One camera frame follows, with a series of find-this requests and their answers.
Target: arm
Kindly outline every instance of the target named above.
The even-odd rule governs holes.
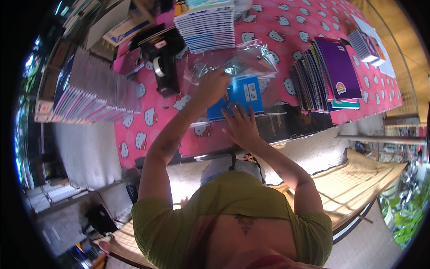
[[[255,115],[249,107],[251,116],[248,118],[240,104],[229,105],[234,119],[223,110],[230,124],[230,129],[223,129],[240,147],[249,150],[267,162],[281,179],[295,191],[294,212],[297,215],[309,212],[323,212],[323,204],[316,190],[315,183],[309,174],[287,156],[267,144],[258,134]]]
[[[144,198],[160,197],[172,203],[167,164],[172,159],[188,130],[208,107],[215,104],[230,84],[230,76],[224,70],[210,72],[200,79],[194,97],[160,132],[146,154],[139,185],[138,201]]]

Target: stack of notebooks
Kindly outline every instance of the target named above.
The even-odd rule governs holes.
[[[380,66],[385,62],[384,53],[376,39],[370,37],[360,30],[355,30],[348,35],[351,46],[357,52],[362,62],[370,62],[372,65]]]
[[[174,23],[191,53],[234,48],[234,2],[214,0],[189,7],[185,1],[175,5]]]
[[[78,48],[58,76],[54,116],[57,121],[68,123],[115,121],[140,114],[137,93],[136,82]]]
[[[302,54],[290,75],[304,114],[360,108],[360,84],[341,41],[315,37]]]
[[[92,15],[100,6],[101,2],[98,0],[76,0],[71,7],[73,10],[63,24],[65,28],[63,37],[66,38],[69,36],[75,28],[81,25],[85,18]]]

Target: rainbow logo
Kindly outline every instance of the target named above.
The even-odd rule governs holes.
[[[346,93],[347,91],[345,85],[342,82],[336,83],[336,90],[338,91],[338,94]]]

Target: denim shorts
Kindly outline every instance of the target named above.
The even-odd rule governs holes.
[[[200,186],[205,185],[207,182],[209,182],[216,176],[221,175],[224,172],[228,172],[229,167],[231,167],[231,165],[231,157],[223,157],[212,160],[209,165],[206,166],[202,173],[202,177],[200,179]],[[260,168],[256,163],[250,161],[236,160],[234,170],[247,172],[261,180],[261,183],[263,183],[264,186],[267,186],[266,173],[264,169],[262,167]]]

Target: green top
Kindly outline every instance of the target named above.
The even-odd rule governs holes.
[[[285,196],[242,171],[228,171],[200,187],[183,209],[163,198],[147,198],[132,208],[134,234],[145,257],[160,269],[179,268],[198,215],[242,214],[291,222],[297,261],[323,266],[333,246],[332,221],[321,212],[297,216]]]

